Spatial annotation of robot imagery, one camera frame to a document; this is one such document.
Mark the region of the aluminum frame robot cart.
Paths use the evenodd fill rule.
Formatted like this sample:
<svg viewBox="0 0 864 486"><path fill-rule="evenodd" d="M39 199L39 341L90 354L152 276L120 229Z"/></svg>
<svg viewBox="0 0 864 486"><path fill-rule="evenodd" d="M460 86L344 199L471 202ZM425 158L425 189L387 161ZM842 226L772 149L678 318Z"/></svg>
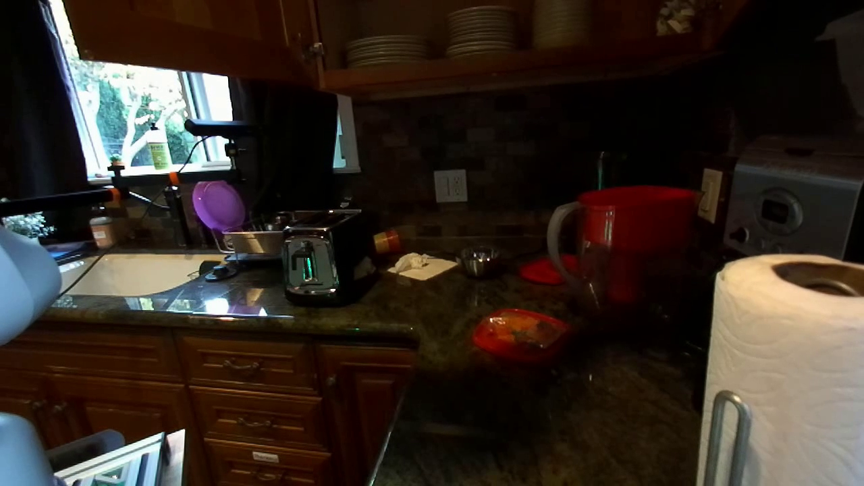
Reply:
<svg viewBox="0 0 864 486"><path fill-rule="evenodd" d="M61 486L183 486L186 431L157 431L126 442L106 430L49 451Z"/></svg>

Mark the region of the black silver toaster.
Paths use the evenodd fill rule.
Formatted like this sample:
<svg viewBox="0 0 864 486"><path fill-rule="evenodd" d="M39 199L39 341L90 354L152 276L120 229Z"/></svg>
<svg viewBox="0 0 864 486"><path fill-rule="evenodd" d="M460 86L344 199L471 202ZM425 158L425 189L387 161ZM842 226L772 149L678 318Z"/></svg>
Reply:
<svg viewBox="0 0 864 486"><path fill-rule="evenodd" d="M295 306L345 306L379 279L363 208L290 210L280 258Z"/></svg>

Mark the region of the white plate stack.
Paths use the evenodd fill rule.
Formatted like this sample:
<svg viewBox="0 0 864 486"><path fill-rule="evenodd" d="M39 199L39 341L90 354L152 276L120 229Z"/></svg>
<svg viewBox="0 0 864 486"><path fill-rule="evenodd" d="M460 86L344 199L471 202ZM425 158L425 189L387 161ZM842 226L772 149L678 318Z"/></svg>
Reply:
<svg viewBox="0 0 864 486"><path fill-rule="evenodd" d="M468 6L448 13L448 56L496 53L515 49L515 11L511 6Z"/></svg>
<svg viewBox="0 0 864 486"><path fill-rule="evenodd" d="M345 42L352 67L394 65L422 60L426 52L415 36L365 36Z"/></svg>

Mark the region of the green dish soap bottle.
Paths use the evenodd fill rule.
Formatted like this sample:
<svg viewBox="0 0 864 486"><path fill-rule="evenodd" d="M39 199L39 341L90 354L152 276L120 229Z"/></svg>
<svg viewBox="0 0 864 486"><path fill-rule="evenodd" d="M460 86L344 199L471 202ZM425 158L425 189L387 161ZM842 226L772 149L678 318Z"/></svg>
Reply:
<svg viewBox="0 0 864 486"><path fill-rule="evenodd" d="M167 137L157 125L148 126L145 145L157 171L167 171L174 165Z"/></svg>

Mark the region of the small metal bowl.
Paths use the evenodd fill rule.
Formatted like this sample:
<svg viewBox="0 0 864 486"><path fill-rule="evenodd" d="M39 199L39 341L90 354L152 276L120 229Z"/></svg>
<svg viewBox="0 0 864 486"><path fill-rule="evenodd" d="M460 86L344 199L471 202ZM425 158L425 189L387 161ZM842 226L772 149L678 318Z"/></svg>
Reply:
<svg viewBox="0 0 864 486"><path fill-rule="evenodd" d="M496 248L464 248L460 268L471 279L491 279L503 272L503 257Z"/></svg>

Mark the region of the round red lid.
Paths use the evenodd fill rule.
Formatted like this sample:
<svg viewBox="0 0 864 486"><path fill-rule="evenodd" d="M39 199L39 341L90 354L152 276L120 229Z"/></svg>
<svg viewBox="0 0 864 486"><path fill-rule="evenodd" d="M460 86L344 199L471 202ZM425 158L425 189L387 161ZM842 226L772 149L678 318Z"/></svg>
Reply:
<svg viewBox="0 0 864 486"><path fill-rule="evenodd" d="M570 272L579 270L579 257L573 254L562 254L562 262ZM549 257L542 258L531 258L531 262L525 262L518 268L518 276L530 283L542 283L542 285L565 285L565 279L558 276L558 270L554 268L554 262Z"/></svg>

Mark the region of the white plate stack left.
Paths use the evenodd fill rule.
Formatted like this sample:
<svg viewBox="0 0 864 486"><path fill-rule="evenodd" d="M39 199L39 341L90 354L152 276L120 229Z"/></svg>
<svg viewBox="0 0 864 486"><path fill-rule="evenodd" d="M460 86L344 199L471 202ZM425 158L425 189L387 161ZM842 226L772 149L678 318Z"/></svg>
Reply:
<svg viewBox="0 0 864 486"><path fill-rule="evenodd" d="M345 42L352 67L394 65L422 60L426 52L415 36L365 36Z"/></svg>

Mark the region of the wooden cabinet drawers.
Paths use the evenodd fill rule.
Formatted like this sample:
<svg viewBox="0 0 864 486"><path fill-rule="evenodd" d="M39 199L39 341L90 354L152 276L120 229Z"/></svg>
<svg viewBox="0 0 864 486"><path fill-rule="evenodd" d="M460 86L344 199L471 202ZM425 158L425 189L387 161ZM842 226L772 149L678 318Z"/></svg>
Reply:
<svg viewBox="0 0 864 486"><path fill-rule="evenodd" d="M43 326L0 347L0 407L49 445L183 430L195 486L363 486L410 370L406 346Z"/></svg>

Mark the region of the beige light switch plate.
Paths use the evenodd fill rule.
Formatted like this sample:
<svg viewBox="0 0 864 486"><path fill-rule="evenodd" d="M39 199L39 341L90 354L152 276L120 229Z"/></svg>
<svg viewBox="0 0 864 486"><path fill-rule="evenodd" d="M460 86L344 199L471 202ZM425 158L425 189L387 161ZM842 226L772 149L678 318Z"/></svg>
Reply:
<svg viewBox="0 0 864 486"><path fill-rule="evenodd" d="M719 202L720 202L723 173L715 167L701 171L700 206L697 215L715 223Z"/></svg>

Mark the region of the white plate stack middle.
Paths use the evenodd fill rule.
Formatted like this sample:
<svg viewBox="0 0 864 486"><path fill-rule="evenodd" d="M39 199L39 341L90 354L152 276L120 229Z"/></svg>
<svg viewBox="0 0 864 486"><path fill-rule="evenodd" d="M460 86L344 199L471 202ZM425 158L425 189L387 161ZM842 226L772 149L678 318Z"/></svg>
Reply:
<svg viewBox="0 0 864 486"><path fill-rule="evenodd" d="M468 6L448 13L448 56L496 53L515 49L515 11L511 6Z"/></svg>

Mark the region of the white paper towel roll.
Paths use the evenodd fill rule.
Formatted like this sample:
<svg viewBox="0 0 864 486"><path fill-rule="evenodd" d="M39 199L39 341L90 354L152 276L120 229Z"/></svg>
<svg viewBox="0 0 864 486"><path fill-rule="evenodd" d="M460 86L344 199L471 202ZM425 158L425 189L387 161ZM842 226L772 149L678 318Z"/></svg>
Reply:
<svg viewBox="0 0 864 486"><path fill-rule="evenodd" d="M751 407L742 486L864 486L864 265L761 254L715 276L697 486L712 396Z"/></svg>

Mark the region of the small white plant pot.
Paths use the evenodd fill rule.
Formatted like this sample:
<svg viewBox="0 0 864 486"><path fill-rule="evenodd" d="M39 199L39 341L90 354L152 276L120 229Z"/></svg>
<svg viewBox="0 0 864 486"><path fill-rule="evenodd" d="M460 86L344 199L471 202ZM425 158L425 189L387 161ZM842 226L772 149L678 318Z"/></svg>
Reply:
<svg viewBox="0 0 864 486"><path fill-rule="evenodd" d="M43 243L45 237L55 234L55 226L45 221L43 210L5 215L2 226L10 229L13 234L32 239L32 243Z"/></svg>

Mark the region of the metal paper towel holder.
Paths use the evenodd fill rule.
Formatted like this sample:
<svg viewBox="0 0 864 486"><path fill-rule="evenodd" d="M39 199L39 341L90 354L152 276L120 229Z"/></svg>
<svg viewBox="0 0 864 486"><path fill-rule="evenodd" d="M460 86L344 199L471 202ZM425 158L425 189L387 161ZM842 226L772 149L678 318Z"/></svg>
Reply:
<svg viewBox="0 0 864 486"><path fill-rule="evenodd" d="M712 396L701 470L705 486L746 484L751 424L751 407L741 393L723 389Z"/></svg>

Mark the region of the white wall outlet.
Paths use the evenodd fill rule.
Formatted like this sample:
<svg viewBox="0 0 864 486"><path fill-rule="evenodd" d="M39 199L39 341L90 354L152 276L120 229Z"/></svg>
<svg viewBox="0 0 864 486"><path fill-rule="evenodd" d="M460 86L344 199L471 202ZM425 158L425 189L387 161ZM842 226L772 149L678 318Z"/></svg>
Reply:
<svg viewBox="0 0 864 486"><path fill-rule="evenodd" d="M434 199L441 206L468 199L468 173L464 171L434 171L431 183L434 183Z"/></svg>

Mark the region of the red flat container lid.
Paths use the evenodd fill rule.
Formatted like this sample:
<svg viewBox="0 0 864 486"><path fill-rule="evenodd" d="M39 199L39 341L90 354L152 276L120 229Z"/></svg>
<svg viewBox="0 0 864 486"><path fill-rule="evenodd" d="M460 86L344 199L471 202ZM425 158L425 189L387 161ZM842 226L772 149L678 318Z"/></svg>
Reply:
<svg viewBox="0 0 864 486"><path fill-rule="evenodd" d="M570 324L527 308L493 310L473 326L479 351L514 365L550 365L570 338Z"/></svg>

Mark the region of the wooden upper shelf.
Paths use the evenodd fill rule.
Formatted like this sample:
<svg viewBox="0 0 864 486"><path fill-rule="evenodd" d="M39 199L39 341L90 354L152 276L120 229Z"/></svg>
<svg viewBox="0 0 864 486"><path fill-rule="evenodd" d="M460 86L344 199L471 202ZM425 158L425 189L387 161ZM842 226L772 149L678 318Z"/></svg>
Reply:
<svg viewBox="0 0 864 486"><path fill-rule="evenodd" d="M664 75L709 60L712 52L685 40L608 42L583 49L504 52L464 60L422 60L381 67L321 72L321 88L390 99L493 92L549 84L592 84Z"/></svg>

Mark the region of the white folded napkin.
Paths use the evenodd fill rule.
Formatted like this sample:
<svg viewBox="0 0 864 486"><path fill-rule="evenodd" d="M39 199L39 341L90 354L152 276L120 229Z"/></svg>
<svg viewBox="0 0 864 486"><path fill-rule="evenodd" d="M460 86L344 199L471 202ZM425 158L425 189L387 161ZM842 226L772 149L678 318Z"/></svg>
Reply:
<svg viewBox="0 0 864 486"><path fill-rule="evenodd" d="M403 276L403 279L410 279L410 281L431 281L448 270L453 270L456 262L453 258L441 258L441 257L429 257L429 254L403 254L391 268L390 272L391 276Z"/></svg>

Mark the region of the silver coffeemaker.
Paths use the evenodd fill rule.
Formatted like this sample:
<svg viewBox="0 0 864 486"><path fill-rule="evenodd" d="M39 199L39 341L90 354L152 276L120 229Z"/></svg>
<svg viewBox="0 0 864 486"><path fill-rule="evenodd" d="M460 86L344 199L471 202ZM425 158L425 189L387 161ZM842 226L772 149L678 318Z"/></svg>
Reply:
<svg viewBox="0 0 864 486"><path fill-rule="evenodd" d="M723 246L864 262L864 140L755 137L732 175Z"/></svg>

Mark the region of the purple plastic bowl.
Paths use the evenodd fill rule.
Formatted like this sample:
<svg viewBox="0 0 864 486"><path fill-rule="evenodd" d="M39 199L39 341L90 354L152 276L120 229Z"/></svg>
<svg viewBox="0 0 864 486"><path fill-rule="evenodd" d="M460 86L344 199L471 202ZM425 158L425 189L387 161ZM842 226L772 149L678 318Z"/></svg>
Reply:
<svg viewBox="0 0 864 486"><path fill-rule="evenodd" d="M245 202L228 180L198 180L191 208L210 231L236 231L245 223Z"/></svg>

